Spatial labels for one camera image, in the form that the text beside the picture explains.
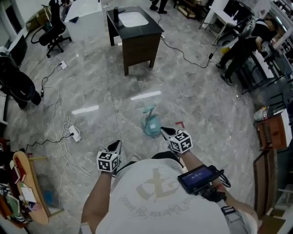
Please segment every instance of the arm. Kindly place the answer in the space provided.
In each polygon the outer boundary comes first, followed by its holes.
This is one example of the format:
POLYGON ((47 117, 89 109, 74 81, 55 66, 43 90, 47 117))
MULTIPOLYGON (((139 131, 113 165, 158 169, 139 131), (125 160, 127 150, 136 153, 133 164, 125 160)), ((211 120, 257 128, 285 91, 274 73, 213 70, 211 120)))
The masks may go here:
POLYGON ((84 204, 81 222, 88 223, 92 233, 108 213, 112 173, 103 172, 84 204))
MULTIPOLYGON (((189 150, 183 154, 180 154, 180 156, 181 156, 182 160, 184 161, 184 164, 185 164, 188 171, 203 165, 203 163, 189 150)), ((247 205, 243 202, 239 202, 236 199, 234 199, 231 196, 231 194, 226 190, 225 186, 222 184, 220 179, 214 180, 212 185, 214 187, 217 187, 218 191, 224 192, 226 194, 227 199, 226 199, 225 203, 228 206, 232 206, 235 209, 242 210, 242 211, 250 214, 256 220, 256 222, 258 221, 257 214, 256 214, 255 210, 252 207, 250 207, 249 205, 247 205)))
POLYGON ((259 52, 261 52, 262 48, 261 48, 261 44, 262 44, 262 38, 261 37, 257 37, 255 40, 256 46, 257 46, 257 50, 259 52))

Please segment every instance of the sink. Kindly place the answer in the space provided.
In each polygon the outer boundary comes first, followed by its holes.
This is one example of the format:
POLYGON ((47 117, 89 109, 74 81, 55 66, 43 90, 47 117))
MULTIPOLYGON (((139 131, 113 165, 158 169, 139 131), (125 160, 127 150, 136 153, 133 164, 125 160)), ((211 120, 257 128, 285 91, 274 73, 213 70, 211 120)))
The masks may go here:
POLYGON ((148 24, 145 17, 138 11, 122 12, 118 16, 125 27, 136 27, 148 24))

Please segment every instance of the person in black clothing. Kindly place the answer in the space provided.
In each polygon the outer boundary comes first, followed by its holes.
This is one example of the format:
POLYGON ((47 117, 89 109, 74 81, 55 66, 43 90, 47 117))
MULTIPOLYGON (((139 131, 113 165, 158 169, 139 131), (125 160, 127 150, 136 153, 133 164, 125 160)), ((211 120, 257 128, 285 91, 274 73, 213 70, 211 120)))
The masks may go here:
MULTIPOLYGON (((167 3, 168 0, 161 0, 161 4, 160 4, 160 8, 158 13, 159 14, 166 14, 167 12, 164 10, 165 5, 167 3)), ((150 7, 151 10, 156 11, 158 9, 158 7, 156 6, 156 4, 159 2, 159 0, 154 0, 152 1, 152 5, 150 7)))
POLYGON ((216 64, 216 67, 225 69, 226 63, 233 59, 225 73, 221 75, 222 79, 228 84, 232 85, 232 73, 241 67, 243 63, 250 57, 256 49, 261 51, 261 45, 264 41, 271 41, 277 33, 278 24, 274 19, 256 20, 255 28, 252 32, 253 38, 239 39, 233 47, 222 56, 221 61, 216 64))

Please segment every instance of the printed logo on shirt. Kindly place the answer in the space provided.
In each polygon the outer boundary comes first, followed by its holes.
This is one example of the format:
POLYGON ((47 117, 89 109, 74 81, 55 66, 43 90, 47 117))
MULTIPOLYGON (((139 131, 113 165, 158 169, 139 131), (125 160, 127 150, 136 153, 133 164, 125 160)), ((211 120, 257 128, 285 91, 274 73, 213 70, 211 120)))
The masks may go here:
POLYGON ((167 186, 170 188, 168 190, 163 189, 163 183, 169 179, 163 179, 161 178, 161 174, 159 172, 158 168, 152 169, 152 179, 147 180, 143 184, 136 187, 136 191, 139 194, 139 196, 148 201, 152 196, 154 196, 154 202, 156 202, 156 199, 168 197, 170 195, 173 195, 177 189, 179 188, 178 181, 171 181, 167 184, 167 186), (144 185, 146 184, 153 184, 154 185, 154 191, 152 193, 149 193, 145 188, 144 185))

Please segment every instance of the white cable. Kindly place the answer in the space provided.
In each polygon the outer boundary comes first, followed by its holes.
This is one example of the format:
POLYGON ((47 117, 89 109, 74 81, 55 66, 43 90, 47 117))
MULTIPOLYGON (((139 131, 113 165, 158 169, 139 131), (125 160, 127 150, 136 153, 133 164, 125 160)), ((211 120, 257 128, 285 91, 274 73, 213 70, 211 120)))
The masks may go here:
MULTIPOLYGON (((44 87, 44 88, 55 88, 55 89, 58 91, 58 97, 57 97, 56 102, 54 103, 53 113, 52 113, 52 117, 51 117, 51 118, 52 118, 53 131, 54 131, 54 133, 55 133, 56 139, 58 140, 57 133, 56 133, 56 131, 55 131, 55 129, 54 129, 54 112, 55 112, 56 104, 57 104, 57 102, 58 102, 58 100, 59 100, 59 97, 60 97, 60 91, 59 91, 56 87, 54 87, 54 86, 43 86, 43 87, 44 87)), ((68 124, 68 126, 69 126, 70 124, 72 124, 72 123, 70 122, 70 118, 69 118, 67 124, 68 124)), ((67 150, 66 143, 65 143, 64 139, 63 139, 63 142, 64 142, 64 146, 65 146, 65 150, 66 150, 66 156, 64 155, 64 152, 63 152, 63 149, 62 149, 62 145, 60 144, 60 142, 58 142, 58 144, 59 144, 59 146, 60 146, 60 148, 61 148, 62 156, 66 159, 66 163, 65 163, 64 171, 63 171, 63 174, 62 174, 62 176, 61 176, 61 180, 60 180, 60 188, 59 188, 59 207, 61 207, 61 205, 60 205, 60 194, 61 194, 61 187, 62 187, 62 179, 63 179, 63 176, 64 176, 65 171, 66 171, 67 163, 69 163, 69 165, 70 165, 71 167, 73 167, 74 169, 77 169, 78 171, 80 171, 80 172, 81 172, 82 174, 84 174, 85 176, 88 176, 88 177, 90 177, 90 178, 93 178, 95 181, 97 181, 97 178, 95 178, 93 175, 91 175, 89 172, 87 172, 83 167, 81 167, 79 164, 77 164, 77 163, 73 160, 72 156, 70 155, 70 153, 69 153, 68 150, 67 150), (74 164, 78 165, 80 168, 82 168, 82 169, 83 169, 88 175, 85 174, 84 172, 82 172, 81 170, 79 170, 78 168, 74 167, 74 166, 70 163, 70 161, 68 160, 68 155, 70 156, 72 162, 73 162, 74 164)))

